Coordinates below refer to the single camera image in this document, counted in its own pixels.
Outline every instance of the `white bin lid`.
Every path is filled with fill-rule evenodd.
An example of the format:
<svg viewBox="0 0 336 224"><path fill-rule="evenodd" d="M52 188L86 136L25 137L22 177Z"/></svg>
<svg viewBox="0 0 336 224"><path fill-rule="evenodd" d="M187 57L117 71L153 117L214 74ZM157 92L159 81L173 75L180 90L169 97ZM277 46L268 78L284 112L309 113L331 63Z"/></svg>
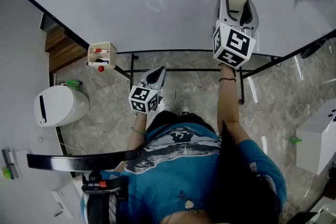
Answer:
<svg viewBox="0 0 336 224"><path fill-rule="evenodd" d="M76 96L67 86L53 86L41 92L34 100L34 116L42 127L58 126L73 112Z"/></svg>

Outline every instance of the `small white shelf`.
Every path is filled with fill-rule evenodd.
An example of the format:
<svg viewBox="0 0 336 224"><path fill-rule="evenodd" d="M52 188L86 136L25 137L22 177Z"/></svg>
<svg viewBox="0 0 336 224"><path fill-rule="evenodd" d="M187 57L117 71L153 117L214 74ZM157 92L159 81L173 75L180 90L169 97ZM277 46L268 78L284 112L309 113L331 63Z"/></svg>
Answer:
<svg viewBox="0 0 336 224"><path fill-rule="evenodd" d="M95 49L108 50L109 52L96 53ZM109 42L91 44L88 49L89 66L94 68L98 68L100 66L104 66L106 69L115 68L116 56L117 50ZM106 60L109 62L97 62L97 59Z"/></svg>

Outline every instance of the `red object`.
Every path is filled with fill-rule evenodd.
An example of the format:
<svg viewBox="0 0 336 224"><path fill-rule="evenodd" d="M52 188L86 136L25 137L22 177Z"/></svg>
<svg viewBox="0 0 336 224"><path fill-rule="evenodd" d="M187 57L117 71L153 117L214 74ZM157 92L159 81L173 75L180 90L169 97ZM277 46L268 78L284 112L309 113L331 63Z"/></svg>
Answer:
<svg viewBox="0 0 336 224"><path fill-rule="evenodd" d="M99 182L99 186L101 188L106 188L106 181L105 180L102 180L101 182Z"/></svg>

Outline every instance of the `white cable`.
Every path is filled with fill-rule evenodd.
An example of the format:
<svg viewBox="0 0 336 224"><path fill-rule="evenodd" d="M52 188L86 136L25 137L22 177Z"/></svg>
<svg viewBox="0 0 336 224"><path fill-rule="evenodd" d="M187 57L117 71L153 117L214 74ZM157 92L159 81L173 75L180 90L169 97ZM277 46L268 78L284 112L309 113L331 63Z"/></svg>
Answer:
<svg viewBox="0 0 336 224"><path fill-rule="evenodd" d="M72 148L73 150L83 151L84 153L88 154L85 150L81 150L80 148L71 147L71 146L68 146L68 145L66 145L66 144L64 144L64 143L61 143L61 142L59 142L59 143L60 143L61 145L64 145L64 146L68 147L68 148Z"/></svg>
<svg viewBox="0 0 336 224"><path fill-rule="evenodd" d="M271 150L271 148L272 148L272 146L273 146L273 142L274 142L275 138L278 136L280 129L285 125L285 123L287 122L287 120L289 120L289 119L293 116L293 114L294 114L294 112L296 111L296 109L301 108L301 113L305 113L305 112L306 112L304 106L301 104L301 99L302 99L302 85L303 85L303 82L302 82L302 81L303 81L303 79L302 79L302 78L303 78L303 72L302 72L302 68L301 68L301 57L299 58L299 68L300 68L300 70L301 70L301 76L300 76L300 80L301 80L301 89L300 89L300 101L299 101L299 105L293 110L293 112L291 113L291 115L290 115L289 117L287 117L287 118L285 119L284 123L279 127L279 129L278 129L278 131L277 131L277 134L276 134L276 135L274 136L274 138L272 139L271 146L269 147L269 149L268 149L268 151L267 151L267 155L268 155L269 151Z"/></svg>

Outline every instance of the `graphic print on shirt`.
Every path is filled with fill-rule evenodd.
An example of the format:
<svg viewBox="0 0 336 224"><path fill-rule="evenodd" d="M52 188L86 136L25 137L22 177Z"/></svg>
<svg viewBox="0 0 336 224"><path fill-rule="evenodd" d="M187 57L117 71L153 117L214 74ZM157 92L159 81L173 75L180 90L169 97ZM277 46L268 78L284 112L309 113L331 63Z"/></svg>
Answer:
<svg viewBox="0 0 336 224"><path fill-rule="evenodd" d="M141 151L141 156L128 161L125 170L141 174L158 163L181 157L219 154L220 141L195 133L189 127L177 127L156 137Z"/></svg>

